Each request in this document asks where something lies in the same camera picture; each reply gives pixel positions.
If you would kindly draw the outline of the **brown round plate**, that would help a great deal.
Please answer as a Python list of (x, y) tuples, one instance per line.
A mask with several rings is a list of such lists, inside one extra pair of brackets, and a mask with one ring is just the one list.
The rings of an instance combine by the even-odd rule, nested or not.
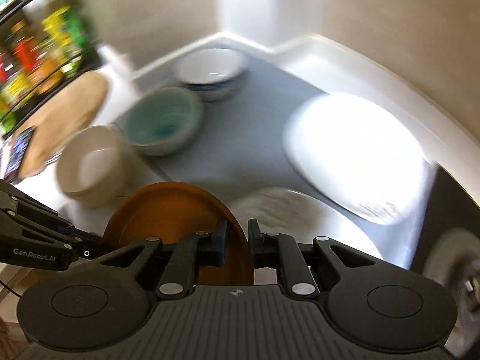
[(174, 244), (191, 233), (213, 232), (221, 219), (229, 223), (225, 264), (201, 268), (199, 283), (253, 285), (254, 269), (239, 222), (218, 198), (192, 184), (166, 181), (139, 189), (114, 212), (106, 225), (103, 241), (121, 248), (157, 236), (165, 244)]

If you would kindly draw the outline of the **white square floral plate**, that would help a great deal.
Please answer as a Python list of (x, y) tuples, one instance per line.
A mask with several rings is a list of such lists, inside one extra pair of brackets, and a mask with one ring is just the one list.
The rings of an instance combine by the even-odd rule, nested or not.
[(371, 223), (393, 225), (422, 199), (425, 152), (381, 106), (351, 94), (313, 97), (287, 119), (283, 150), (310, 185)]

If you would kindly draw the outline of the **white bowl blue pattern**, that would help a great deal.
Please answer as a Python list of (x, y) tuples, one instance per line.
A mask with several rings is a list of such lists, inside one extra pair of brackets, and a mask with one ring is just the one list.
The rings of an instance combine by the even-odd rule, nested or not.
[(227, 99), (242, 86), (247, 56), (235, 49), (208, 48), (181, 57), (172, 68), (175, 79), (204, 102)]

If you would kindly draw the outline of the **white round floral plate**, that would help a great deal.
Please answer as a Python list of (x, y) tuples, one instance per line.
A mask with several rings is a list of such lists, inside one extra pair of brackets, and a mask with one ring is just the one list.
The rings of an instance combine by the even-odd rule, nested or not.
[(383, 257), (373, 241), (350, 219), (305, 193), (268, 187), (239, 197), (228, 208), (244, 231), (248, 220), (256, 219), (264, 233), (285, 233), (305, 244), (316, 236), (328, 236), (375, 258)]

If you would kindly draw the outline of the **smartphone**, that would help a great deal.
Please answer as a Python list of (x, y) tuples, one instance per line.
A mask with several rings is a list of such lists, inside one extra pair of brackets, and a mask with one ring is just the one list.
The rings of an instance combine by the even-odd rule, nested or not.
[(22, 133), (18, 135), (13, 143), (13, 147), (10, 150), (10, 158), (7, 164), (4, 180), (8, 183), (12, 183), (17, 180), (20, 167), (24, 160), (24, 156), (29, 147), (30, 141), (35, 133), (35, 127), (28, 127)]

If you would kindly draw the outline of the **cream ceramic bowl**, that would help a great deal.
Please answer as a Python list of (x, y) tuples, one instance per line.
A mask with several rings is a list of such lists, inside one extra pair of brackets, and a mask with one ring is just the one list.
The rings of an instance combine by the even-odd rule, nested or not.
[(88, 208), (109, 204), (126, 184), (125, 146), (105, 126), (88, 127), (64, 147), (56, 165), (61, 192)]

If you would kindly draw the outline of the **grey counter mat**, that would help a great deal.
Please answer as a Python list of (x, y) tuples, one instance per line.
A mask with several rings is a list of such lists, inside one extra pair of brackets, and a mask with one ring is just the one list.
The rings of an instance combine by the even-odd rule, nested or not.
[(418, 213), (382, 226), (348, 212), (313, 188), (290, 165), (281, 141), (290, 114), (322, 90), (258, 58), (250, 57), (248, 63), (250, 71), (237, 94), (205, 104), (204, 121), (192, 143), (178, 154), (147, 158), (149, 166), (166, 180), (197, 185), (224, 203), (264, 187), (310, 195), (358, 225), (386, 261), (408, 268)]

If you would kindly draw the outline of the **wooden cutting board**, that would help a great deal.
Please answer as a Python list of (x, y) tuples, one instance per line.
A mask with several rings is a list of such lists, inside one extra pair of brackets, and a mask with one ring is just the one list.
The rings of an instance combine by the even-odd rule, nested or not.
[(72, 135), (90, 125), (105, 102), (108, 89), (109, 81), (105, 75), (96, 71), (85, 72), (19, 127), (13, 138), (29, 127), (35, 128), (19, 169), (21, 179), (42, 172), (46, 161), (63, 149)]

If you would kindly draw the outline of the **teal glazed bowl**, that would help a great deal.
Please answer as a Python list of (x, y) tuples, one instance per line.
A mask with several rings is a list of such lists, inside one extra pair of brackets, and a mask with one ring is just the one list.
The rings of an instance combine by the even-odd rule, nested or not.
[(122, 132), (140, 153), (168, 156), (193, 141), (203, 114), (203, 102), (194, 92), (180, 87), (161, 88), (126, 112)]

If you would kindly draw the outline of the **silver gas burner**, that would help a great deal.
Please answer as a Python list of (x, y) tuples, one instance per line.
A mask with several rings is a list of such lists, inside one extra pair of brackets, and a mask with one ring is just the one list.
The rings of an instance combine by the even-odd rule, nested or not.
[(461, 357), (479, 339), (479, 238), (464, 228), (443, 234), (426, 259), (423, 275), (448, 290), (457, 305), (446, 348)]

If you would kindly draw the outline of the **black glass stove top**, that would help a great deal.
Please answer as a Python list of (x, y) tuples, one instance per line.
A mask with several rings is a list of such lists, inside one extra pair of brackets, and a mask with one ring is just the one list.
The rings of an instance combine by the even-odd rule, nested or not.
[(479, 205), (453, 176), (437, 166), (420, 236), (409, 269), (422, 273), (434, 244), (450, 230), (465, 229), (479, 238)]

